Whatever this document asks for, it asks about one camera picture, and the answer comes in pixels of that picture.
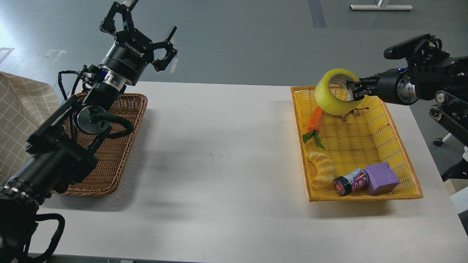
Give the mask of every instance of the wicker basket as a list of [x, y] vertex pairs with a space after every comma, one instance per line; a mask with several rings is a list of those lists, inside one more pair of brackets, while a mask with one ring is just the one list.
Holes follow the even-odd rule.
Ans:
[[[292, 103], [296, 119], [304, 179], [309, 201], [371, 201], [389, 199], [422, 198], [423, 194], [410, 159], [403, 147], [392, 117], [385, 103], [376, 96], [366, 96], [359, 105], [359, 114], [347, 114], [346, 118], [323, 114], [320, 138], [326, 150], [317, 148], [314, 140], [306, 144], [302, 142], [302, 134], [306, 133], [306, 125], [314, 109], [318, 106], [314, 98], [314, 88], [292, 87]], [[347, 100], [344, 89], [331, 87], [335, 97]], [[317, 175], [312, 162], [306, 158], [309, 150], [320, 151], [333, 160], [336, 166], [336, 176], [350, 173], [356, 168], [367, 165], [388, 162], [400, 179], [395, 189], [378, 196], [370, 196], [364, 189], [340, 196], [330, 185], [324, 189], [311, 187], [310, 180]]]
[[[79, 93], [77, 96], [82, 100], [86, 94]], [[128, 155], [135, 141], [141, 120], [146, 110], [148, 99], [142, 94], [125, 93], [119, 100], [115, 101], [109, 110], [110, 114], [124, 117], [129, 120], [135, 130], [132, 134], [118, 138], [105, 139], [95, 156], [99, 159], [96, 168], [81, 183], [69, 185], [64, 194], [76, 196], [104, 196], [113, 193], [120, 182]], [[123, 131], [124, 128], [118, 124], [112, 125], [112, 133]], [[77, 142], [86, 147], [94, 135], [87, 135], [78, 131]]]

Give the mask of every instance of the yellow plastic basket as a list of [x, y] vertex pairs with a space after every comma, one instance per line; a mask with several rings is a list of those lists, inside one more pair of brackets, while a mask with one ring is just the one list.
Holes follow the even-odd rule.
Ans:
[[[345, 119], [327, 113], [323, 114], [320, 138], [326, 150], [318, 148], [314, 140], [306, 144], [302, 135], [315, 108], [315, 86], [292, 87], [292, 103], [299, 137], [302, 167], [306, 183], [307, 196], [313, 201], [372, 201], [390, 199], [422, 198], [423, 193], [408, 154], [398, 135], [392, 117], [385, 103], [376, 96], [366, 96], [359, 108], [360, 114], [347, 114]], [[347, 93], [341, 87], [330, 87], [335, 97], [347, 100]], [[317, 175], [312, 162], [306, 158], [309, 150], [326, 154], [336, 166], [336, 177], [346, 175], [356, 168], [364, 169], [367, 165], [388, 162], [400, 179], [392, 192], [370, 196], [366, 189], [340, 196], [333, 185], [323, 189], [311, 187], [310, 180]]]

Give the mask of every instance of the black robotic arm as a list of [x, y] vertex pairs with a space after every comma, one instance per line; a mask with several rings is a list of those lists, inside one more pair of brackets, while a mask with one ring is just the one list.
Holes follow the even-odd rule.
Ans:
[[435, 99], [430, 116], [468, 145], [468, 57], [451, 58], [442, 50], [442, 41], [430, 34], [391, 46], [384, 57], [405, 58], [407, 67], [348, 82], [354, 100], [376, 95], [385, 102], [411, 105]]
[[[134, 28], [131, 10], [138, 0], [123, 4], [114, 2], [108, 15], [100, 25], [102, 32], [115, 37], [115, 41], [99, 66], [84, 66], [80, 71], [62, 71], [58, 83], [65, 102], [31, 136], [26, 151], [31, 159], [0, 188], [0, 263], [14, 258], [19, 262], [43, 262], [54, 252], [65, 227], [65, 219], [58, 214], [38, 215], [39, 206], [51, 197], [51, 191], [65, 192], [68, 185], [82, 182], [98, 163], [96, 151], [106, 138], [116, 139], [133, 132], [130, 121], [109, 114], [114, 101], [124, 93], [126, 85], [135, 85], [148, 64], [157, 71], [164, 70], [177, 54], [171, 38], [176, 31], [173, 27], [168, 37], [158, 43]], [[116, 32], [114, 16], [122, 14], [124, 30]], [[154, 50], [165, 49], [162, 59], [154, 58]], [[61, 83], [61, 74], [74, 73], [78, 77], [70, 98]], [[79, 81], [87, 92], [83, 101], [74, 95]], [[64, 128], [69, 120], [69, 132]], [[122, 125], [125, 130], [111, 133], [112, 125]], [[96, 135], [87, 146], [76, 143], [76, 129]], [[54, 219], [58, 228], [49, 248], [40, 256], [28, 256], [31, 236], [39, 221]]]

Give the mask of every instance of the stand base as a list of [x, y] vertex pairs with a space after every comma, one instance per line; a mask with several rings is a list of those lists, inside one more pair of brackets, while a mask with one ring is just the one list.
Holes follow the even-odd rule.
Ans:
[[391, 5], [391, 6], [376, 6], [376, 5], [350, 5], [351, 10], [400, 10], [411, 11], [413, 6]]

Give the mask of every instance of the can lid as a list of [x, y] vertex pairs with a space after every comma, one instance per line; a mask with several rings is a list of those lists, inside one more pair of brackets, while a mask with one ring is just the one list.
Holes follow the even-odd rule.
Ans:
[[352, 192], [352, 186], [350, 182], [343, 176], [340, 176], [333, 181], [333, 187], [335, 188], [335, 191], [341, 196], [349, 195]]

